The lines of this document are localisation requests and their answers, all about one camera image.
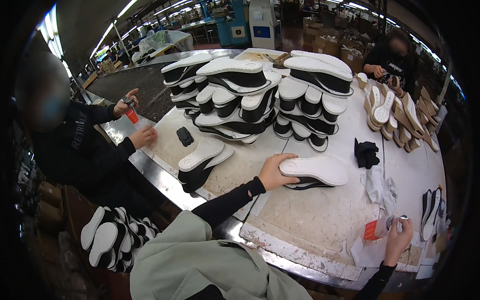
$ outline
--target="light green jacket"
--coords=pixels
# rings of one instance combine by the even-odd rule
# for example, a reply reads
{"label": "light green jacket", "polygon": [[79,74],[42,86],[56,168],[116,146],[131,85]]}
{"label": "light green jacket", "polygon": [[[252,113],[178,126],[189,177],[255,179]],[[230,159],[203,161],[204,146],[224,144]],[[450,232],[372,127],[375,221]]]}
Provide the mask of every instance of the light green jacket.
{"label": "light green jacket", "polygon": [[311,300],[295,280],[268,266],[254,250],[210,240],[210,225],[182,211],[143,246],[130,274],[133,300],[184,300],[210,284],[227,300]]}

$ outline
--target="plastic sheet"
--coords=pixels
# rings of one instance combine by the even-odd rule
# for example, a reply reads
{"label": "plastic sheet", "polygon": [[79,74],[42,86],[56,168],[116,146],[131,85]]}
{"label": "plastic sheet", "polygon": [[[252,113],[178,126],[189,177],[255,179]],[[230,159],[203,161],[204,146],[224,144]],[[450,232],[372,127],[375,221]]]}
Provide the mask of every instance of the plastic sheet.
{"label": "plastic sheet", "polygon": [[193,50],[193,37],[189,33],[176,30],[159,30],[140,41],[138,44],[138,52],[132,55],[132,60],[137,61],[142,55],[149,50],[155,51],[174,45],[179,52]]}

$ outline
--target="person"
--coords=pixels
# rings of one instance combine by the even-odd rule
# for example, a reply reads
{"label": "person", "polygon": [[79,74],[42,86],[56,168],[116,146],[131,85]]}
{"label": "person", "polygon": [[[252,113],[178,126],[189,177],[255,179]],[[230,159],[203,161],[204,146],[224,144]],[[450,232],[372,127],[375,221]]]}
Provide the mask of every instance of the person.
{"label": "person", "polygon": [[119,55],[117,52],[112,52],[110,49],[107,50],[107,57],[109,57],[113,63],[119,61]]}
{"label": "person", "polygon": [[[182,211],[157,238],[142,247],[130,273],[133,300],[311,300],[307,290],[282,271],[267,265],[258,252],[233,240],[212,240],[212,229],[254,197],[283,184],[298,183],[278,167],[292,153],[266,159],[258,177],[227,194]],[[375,299],[385,287],[396,262],[413,237],[411,220],[395,220],[380,270],[357,299]]]}
{"label": "person", "polygon": [[147,25],[147,36],[151,36],[154,33],[155,33],[155,31],[153,31],[152,26]]}
{"label": "person", "polygon": [[[135,102],[138,89],[125,97]],[[136,217],[151,216],[166,197],[128,161],[137,149],[156,140],[151,125],[115,146],[94,125],[118,120],[130,111],[122,101],[108,107],[70,101],[69,78],[49,52],[31,56],[20,69],[16,104],[31,140],[35,160],[50,180],[78,189],[101,206],[124,207]]]}
{"label": "person", "polygon": [[[369,78],[389,85],[398,97],[403,97],[405,93],[413,94],[415,68],[407,57],[409,48],[409,35],[400,28],[393,28],[388,43],[378,43],[368,53],[363,71]],[[398,76],[397,86],[393,86],[392,76]]]}

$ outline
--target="orange label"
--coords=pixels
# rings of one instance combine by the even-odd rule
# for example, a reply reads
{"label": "orange label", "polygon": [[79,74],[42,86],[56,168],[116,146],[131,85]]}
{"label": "orange label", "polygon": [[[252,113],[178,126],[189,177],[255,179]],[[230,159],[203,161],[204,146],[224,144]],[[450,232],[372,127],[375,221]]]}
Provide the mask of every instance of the orange label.
{"label": "orange label", "polygon": [[132,121],[133,124],[135,124],[136,122],[138,122],[138,116],[137,114],[133,111],[133,109],[130,109],[127,113],[126,113],[127,117],[130,119],[130,121]]}
{"label": "orange label", "polygon": [[363,238],[365,240],[378,240],[380,237],[375,236],[375,227],[377,226],[377,220],[367,223],[365,225],[365,234]]}

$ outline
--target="conveyor belt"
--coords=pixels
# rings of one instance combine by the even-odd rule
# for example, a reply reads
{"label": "conveyor belt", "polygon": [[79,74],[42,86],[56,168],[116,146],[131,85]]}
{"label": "conveyor belt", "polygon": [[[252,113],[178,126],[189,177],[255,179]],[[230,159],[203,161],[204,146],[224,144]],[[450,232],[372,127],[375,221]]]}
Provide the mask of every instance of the conveyor belt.
{"label": "conveyor belt", "polygon": [[163,66],[156,64],[109,74],[96,79],[87,90],[116,103],[138,87],[138,114],[158,122],[173,107],[170,89],[163,84],[160,72]]}

